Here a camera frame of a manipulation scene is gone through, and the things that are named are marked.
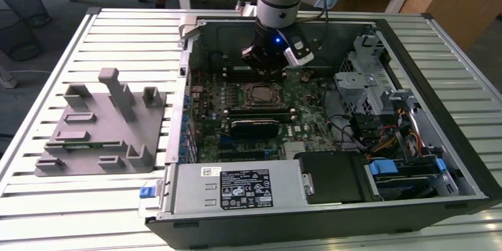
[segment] cpu socket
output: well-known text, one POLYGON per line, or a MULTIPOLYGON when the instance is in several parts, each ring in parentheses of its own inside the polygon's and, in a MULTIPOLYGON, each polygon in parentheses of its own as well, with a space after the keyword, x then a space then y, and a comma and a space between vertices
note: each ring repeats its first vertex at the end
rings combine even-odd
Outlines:
POLYGON ((247 109, 277 109, 283 103, 281 101, 281 87, 275 83, 250 83, 245 85, 245 108, 247 109))

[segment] cable on floor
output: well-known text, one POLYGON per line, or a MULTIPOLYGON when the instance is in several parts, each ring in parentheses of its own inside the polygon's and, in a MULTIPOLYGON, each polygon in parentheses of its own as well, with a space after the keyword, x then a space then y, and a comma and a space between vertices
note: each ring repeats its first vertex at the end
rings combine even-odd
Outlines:
POLYGON ((51 71, 42 71, 42 70, 26 70, 26 71, 11 71, 8 73, 52 73, 51 71))

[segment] yellow wire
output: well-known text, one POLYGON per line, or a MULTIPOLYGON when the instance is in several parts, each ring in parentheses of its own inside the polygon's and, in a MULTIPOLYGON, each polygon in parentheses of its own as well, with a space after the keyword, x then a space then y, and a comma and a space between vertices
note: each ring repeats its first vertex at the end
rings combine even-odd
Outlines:
POLYGON ((395 142, 397 138, 391 138, 389 141, 386 141, 385 144, 382 144, 377 149, 371 150, 373 152, 381 151, 383 148, 386 148, 390 144, 395 142))
POLYGON ((419 138, 418 138, 418 134, 413 131, 410 131, 410 135, 413 135, 415 137, 415 143, 417 143, 417 150, 418 150, 418 153, 421 155, 421 151, 419 151, 419 148, 422 147, 422 144, 419 144, 419 138))

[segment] mesh wastebasket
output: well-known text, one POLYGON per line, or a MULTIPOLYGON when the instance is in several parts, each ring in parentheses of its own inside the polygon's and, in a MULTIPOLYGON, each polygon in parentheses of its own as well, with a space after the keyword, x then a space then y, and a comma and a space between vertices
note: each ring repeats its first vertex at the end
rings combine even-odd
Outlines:
POLYGON ((42 0, 4 0, 8 7, 23 14, 23 20, 32 28, 46 25, 51 21, 42 0))
POLYGON ((16 10, 0 10, 0 50, 15 61, 42 53, 40 42, 16 10))

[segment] floor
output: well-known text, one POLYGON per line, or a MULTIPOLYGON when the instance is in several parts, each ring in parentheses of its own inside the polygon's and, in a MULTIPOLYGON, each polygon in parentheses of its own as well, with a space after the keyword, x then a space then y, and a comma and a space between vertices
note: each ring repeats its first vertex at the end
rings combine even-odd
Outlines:
MULTIPOLYGON (((44 47, 44 53, 26 62, 14 62, 0 53, 0 64, 8 71, 51 71, 58 64, 88 7, 152 8, 154 0, 147 1, 150 3, 142 3, 138 0, 79 0, 78 2, 43 0, 52 17, 52 22, 35 30, 44 47)), ((237 0, 192 0, 192 8, 233 9, 235 3, 237 0)), ((167 8, 179 8, 178 0, 168 0, 167 8)), ((0 9, 7 9, 3 2, 0 2, 0 9)), ((498 90, 502 91, 502 80, 500 79, 502 73, 502 19, 494 20, 468 55, 498 90)), ((18 88, 6 90, 0 87, 0 133, 3 134, 16 133, 48 78, 48 74, 32 72, 16 73, 15 76, 19 82, 18 88)), ((0 138, 0 156, 10 141, 7 138, 0 138)))

